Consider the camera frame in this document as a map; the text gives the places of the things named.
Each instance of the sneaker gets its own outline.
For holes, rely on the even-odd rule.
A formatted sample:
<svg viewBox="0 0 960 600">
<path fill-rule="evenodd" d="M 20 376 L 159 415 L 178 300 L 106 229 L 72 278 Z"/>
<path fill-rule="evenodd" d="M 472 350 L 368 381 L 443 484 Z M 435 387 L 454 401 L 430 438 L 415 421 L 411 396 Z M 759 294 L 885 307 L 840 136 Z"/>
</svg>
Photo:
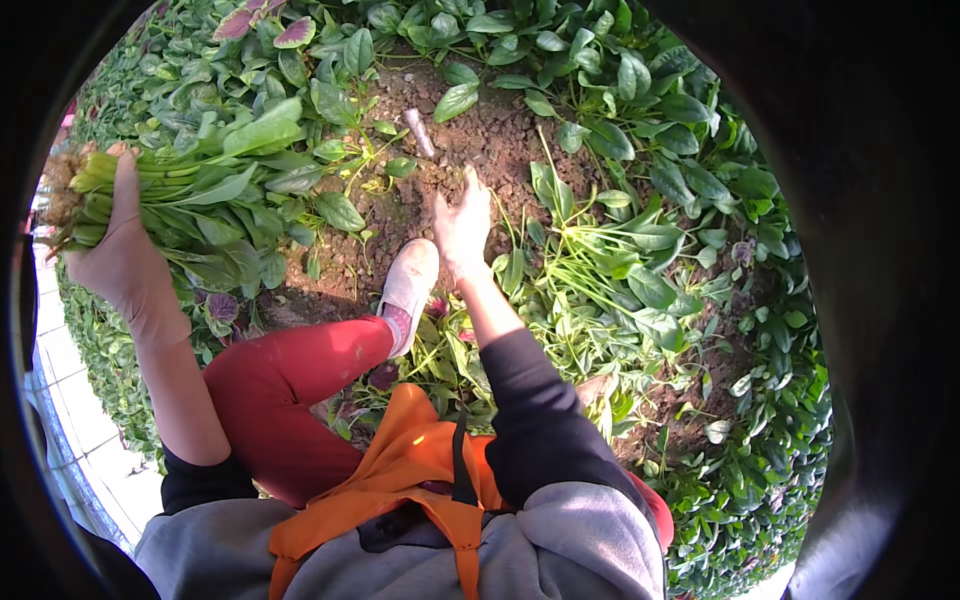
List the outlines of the sneaker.
<svg viewBox="0 0 960 600">
<path fill-rule="evenodd" d="M 399 328 L 402 339 L 396 340 L 388 358 L 406 354 L 413 345 L 423 306 L 437 283 L 439 272 L 440 254 L 437 247 L 424 238 L 407 242 L 394 259 L 394 264 L 390 265 L 383 296 L 376 307 L 376 316 L 382 317 L 384 306 L 390 304 L 409 315 L 410 323 L 405 328 Z"/>
</svg>

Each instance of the garden bed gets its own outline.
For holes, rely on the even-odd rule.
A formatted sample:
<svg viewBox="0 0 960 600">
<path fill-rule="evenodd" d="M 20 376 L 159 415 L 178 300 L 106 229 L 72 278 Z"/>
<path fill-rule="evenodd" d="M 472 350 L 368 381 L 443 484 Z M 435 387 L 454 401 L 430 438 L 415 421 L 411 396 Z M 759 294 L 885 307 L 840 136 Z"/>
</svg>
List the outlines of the garden bed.
<svg viewBox="0 0 960 600">
<path fill-rule="evenodd" d="M 729 597 L 796 556 L 831 443 L 827 372 L 779 186 L 715 74 L 627 0 L 326 8 L 159 3 L 82 90 L 78 148 L 147 153 L 143 202 L 163 220 L 145 225 L 201 366 L 264 331 L 369 313 L 399 248 L 431 236 L 431 194 L 455 200 L 471 161 L 496 198 L 486 258 L 505 294 L 673 511 L 671 594 Z M 405 134 L 408 108 L 434 156 Z M 112 180 L 87 174 L 62 190 L 79 203 L 58 249 L 99 239 L 90 207 Z M 60 285 L 105 408 L 159 457 L 125 327 Z M 442 418 L 464 406 L 490 431 L 446 273 L 418 334 L 318 419 L 362 447 L 410 381 Z"/>
</svg>

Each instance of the soil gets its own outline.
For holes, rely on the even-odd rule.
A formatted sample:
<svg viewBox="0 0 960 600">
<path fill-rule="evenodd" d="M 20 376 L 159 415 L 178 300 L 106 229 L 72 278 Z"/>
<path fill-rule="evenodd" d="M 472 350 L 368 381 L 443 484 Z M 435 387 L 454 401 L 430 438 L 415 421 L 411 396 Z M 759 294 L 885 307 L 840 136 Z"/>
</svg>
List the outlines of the soil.
<svg viewBox="0 0 960 600">
<path fill-rule="evenodd" d="M 708 270 L 698 267 L 692 280 L 710 280 L 724 271 L 734 269 L 736 269 L 736 264 L 730 257 L 729 246 L 727 246 L 724 252 L 717 254 L 715 265 Z M 695 383 L 685 392 L 678 392 L 668 385 L 663 385 L 647 393 L 657 409 L 654 411 L 647 407 L 646 410 L 642 411 L 644 416 L 648 420 L 664 423 L 670 428 L 669 443 L 666 450 L 667 465 L 676 464 L 678 459 L 687 453 L 696 455 L 701 451 L 707 451 L 711 447 L 707 436 L 704 435 L 704 425 L 715 420 L 734 419 L 733 396 L 727 390 L 754 366 L 754 357 L 747 350 L 753 344 L 753 334 L 744 335 L 740 333 L 737 324 L 740 322 L 740 317 L 746 312 L 764 303 L 764 298 L 770 291 L 772 284 L 772 281 L 763 277 L 765 273 L 763 270 L 745 269 L 742 277 L 734 284 L 735 291 L 730 311 L 724 313 L 722 306 L 716 302 L 705 301 L 704 311 L 694 324 L 694 327 L 704 330 L 710 319 L 714 315 L 719 315 L 720 319 L 714 334 L 723 336 L 723 339 L 730 342 L 733 348 L 732 353 L 719 348 L 710 349 L 704 353 L 701 360 L 698 360 L 697 355 L 692 350 L 684 356 L 687 361 L 699 362 L 707 367 L 713 386 L 709 397 L 703 397 L 701 373 L 697 373 Z M 739 293 L 738 290 L 741 289 L 742 283 L 750 275 L 756 277 L 750 292 L 747 294 Z M 704 346 L 709 348 L 712 344 L 704 343 Z M 671 371 L 664 368 L 657 373 L 657 379 L 666 380 L 672 374 Z M 697 410 L 713 415 L 713 417 L 684 413 L 680 420 L 676 420 L 675 416 L 684 402 L 690 402 Z M 647 458 L 657 461 L 659 458 L 656 452 L 659 435 L 660 428 L 656 425 L 637 427 L 626 438 L 613 440 L 613 453 L 624 467 L 642 476 L 642 468 L 639 464 L 641 459 Z"/>
<path fill-rule="evenodd" d="M 494 74 L 482 76 L 479 88 L 480 100 L 472 108 L 445 123 L 434 123 L 432 113 L 449 85 L 440 69 L 426 61 L 397 62 L 380 69 L 380 79 L 372 84 L 370 94 L 379 96 L 379 102 L 368 119 L 390 121 L 399 131 L 406 127 L 402 112 L 416 107 L 420 110 L 437 153 L 432 159 L 420 156 L 412 134 L 395 143 L 386 156 L 369 173 L 354 183 L 350 199 L 364 216 L 367 228 L 376 235 L 363 244 L 342 231 L 325 228 L 319 237 L 321 251 L 321 277 L 314 280 L 306 274 L 307 252 L 299 248 L 287 252 L 285 283 L 272 294 L 261 294 L 260 314 L 267 330 L 284 329 L 329 321 L 353 319 L 370 314 L 382 290 L 391 261 L 407 241 L 426 237 L 433 239 L 430 230 L 430 206 L 432 195 L 439 191 L 449 202 L 456 203 L 462 190 L 463 166 L 472 162 L 480 179 L 499 197 L 506 218 L 514 228 L 525 216 L 539 219 L 545 226 L 550 219 L 540 206 L 530 183 L 530 162 L 545 163 L 546 154 L 537 134 L 537 125 L 542 126 L 544 138 L 549 145 L 561 179 L 570 184 L 578 199 L 589 194 L 593 184 L 601 185 L 601 177 L 586 148 L 576 155 L 564 153 L 555 143 L 555 119 L 542 119 L 531 113 L 522 102 L 522 93 L 514 90 L 493 88 L 489 82 Z M 382 143 L 386 136 L 374 141 Z M 405 180 L 395 180 L 394 187 L 383 193 L 388 185 L 383 166 L 396 156 L 416 156 L 418 167 Z M 381 186 L 379 195 L 361 189 L 361 183 L 373 180 Z M 322 190 L 343 191 L 343 181 L 327 178 L 319 184 Z M 638 190 L 648 195 L 652 190 Z M 499 254 L 508 252 L 510 236 L 503 227 L 503 215 L 493 206 L 494 223 L 488 239 L 486 258 L 488 262 Z M 696 280 L 713 278 L 723 269 L 733 268 L 729 250 L 720 252 L 718 264 L 705 272 L 698 270 Z M 439 289 L 452 290 L 452 280 L 441 268 Z M 686 392 L 676 392 L 669 386 L 657 388 L 648 396 L 657 406 L 656 411 L 647 409 L 648 420 L 666 422 L 670 427 L 670 444 L 667 462 L 674 463 L 687 452 L 699 452 L 708 443 L 703 435 L 703 425 L 713 418 L 690 415 L 681 420 L 673 417 L 685 401 L 698 409 L 716 415 L 718 419 L 732 417 L 732 397 L 727 389 L 753 364 L 751 354 L 744 348 L 750 340 L 737 329 L 740 315 L 753 307 L 764 289 L 762 282 L 754 285 L 749 296 L 736 295 L 731 314 L 721 315 L 716 333 L 725 336 L 734 348 L 733 354 L 715 349 L 703 358 L 713 379 L 713 391 L 704 401 L 701 398 L 700 378 Z M 697 326 L 703 329 L 709 319 L 717 314 L 719 307 L 708 304 Z M 668 372 L 659 373 L 659 379 L 669 378 Z M 638 427 L 627 439 L 614 440 L 613 448 L 624 466 L 637 470 L 637 459 L 654 457 L 645 447 L 656 447 L 659 428 L 655 425 Z"/>
</svg>

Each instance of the red pants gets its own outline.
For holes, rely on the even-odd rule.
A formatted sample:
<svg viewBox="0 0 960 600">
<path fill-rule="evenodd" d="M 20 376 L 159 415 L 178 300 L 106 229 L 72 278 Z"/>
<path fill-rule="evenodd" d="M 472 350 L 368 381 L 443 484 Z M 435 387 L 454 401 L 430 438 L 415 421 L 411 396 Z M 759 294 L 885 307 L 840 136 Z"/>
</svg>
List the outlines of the red pants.
<svg viewBox="0 0 960 600">
<path fill-rule="evenodd" d="M 233 454 L 268 492 L 295 509 L 346 481 L 363 455 L 310 414 L 387 359 L 390 328 L 379 317 L 297 327 L 234 344 L 204 369 Z M 666 504 L 634 476 L 657 518 L 661 545 L 673 539 Z"/>
</svg>

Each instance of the hand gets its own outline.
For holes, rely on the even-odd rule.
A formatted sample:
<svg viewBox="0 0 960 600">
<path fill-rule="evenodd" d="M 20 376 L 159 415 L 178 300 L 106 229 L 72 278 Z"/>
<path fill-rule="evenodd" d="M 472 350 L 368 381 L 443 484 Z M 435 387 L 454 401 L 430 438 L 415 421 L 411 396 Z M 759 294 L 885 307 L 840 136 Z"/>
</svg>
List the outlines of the hand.
<svg viewBox="0 0 960 600">
<path fill-rule="evenodd" d="M 433 199 L 434 241 L 458 286 L 464 279 L 491 277 L 483 259 L 490 233 L 490 190 L 471 164 L 464 168 L 464 187 L 456 207 L 447 206 L 440 192 Z"/>
<path fill-rule="evenodd" d="M 107 233 L 93 250 L 67 253 L 67 274 L 109 302 L 137 344 L 179 342 L 189 337 L 190 322 L 180 311 L 167 261 L 140 223 L 136 157 L 126 144 L 114 144 L 108 152 L 120 156 Z"/>
</svg>

